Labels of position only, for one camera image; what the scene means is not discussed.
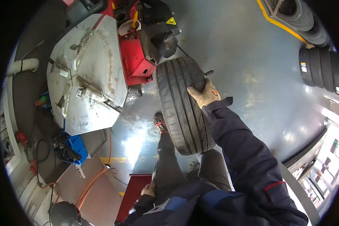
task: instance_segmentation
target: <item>yellow handle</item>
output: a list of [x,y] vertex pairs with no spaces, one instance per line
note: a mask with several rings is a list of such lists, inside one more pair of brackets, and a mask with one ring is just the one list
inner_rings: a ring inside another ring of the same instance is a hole
[[136,29],[136,21],[137,21],[137,17],[138,17],[138,11],[136,11],[136,13],[134,14],[134,17],[133,17],[132,27],[133,27],[134,29]]

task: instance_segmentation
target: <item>trousers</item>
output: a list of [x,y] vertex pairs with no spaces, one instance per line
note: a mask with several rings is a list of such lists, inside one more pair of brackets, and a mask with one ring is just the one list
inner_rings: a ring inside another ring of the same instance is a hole
[[164,203],[176,188],[197,177],[214,184],[221,190],[231,191],[221,153],[211,149],[197,155],[200,162],[198,173],[195,172],[191,177],[186,177],[178,165],[175,146],[170,135],[161,134],[157,148],[158,159],[152,174],[152,180],[156,184],[156,206]]

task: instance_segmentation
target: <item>white pipe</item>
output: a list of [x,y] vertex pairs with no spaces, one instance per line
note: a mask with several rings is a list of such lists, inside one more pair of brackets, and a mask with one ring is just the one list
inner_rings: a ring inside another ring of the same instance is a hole
[[36,58],[18,60],[9,65],[6,75],[13,75],[24,70],[31,70],[31,72],[36,72],[38,67],[39,60]]

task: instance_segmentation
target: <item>shoe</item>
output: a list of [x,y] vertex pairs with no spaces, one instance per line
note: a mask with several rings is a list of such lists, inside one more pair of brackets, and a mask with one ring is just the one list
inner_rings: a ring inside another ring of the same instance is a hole
[[161,134],[168,133],[167,126],[166,123],[164,122],[162,113],[160,112],[156,113],[153,117],[153,122]]

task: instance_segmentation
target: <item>gloved hand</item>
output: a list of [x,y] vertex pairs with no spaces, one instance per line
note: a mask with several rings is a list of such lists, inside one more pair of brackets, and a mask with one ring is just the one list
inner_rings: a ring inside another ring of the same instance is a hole
[[220,94],[218,94],[209,78],[206,78],[206,85],[202,93],[192,86],[187,87],[187,92],[197,101],[200,109],[214,101],[221,100]]
[[154,195],[154,189],[156,188],[156,184],[151,181],[150,184],[147,184],[143,189],[140,195],[150,195],[152,197],[155,197]]

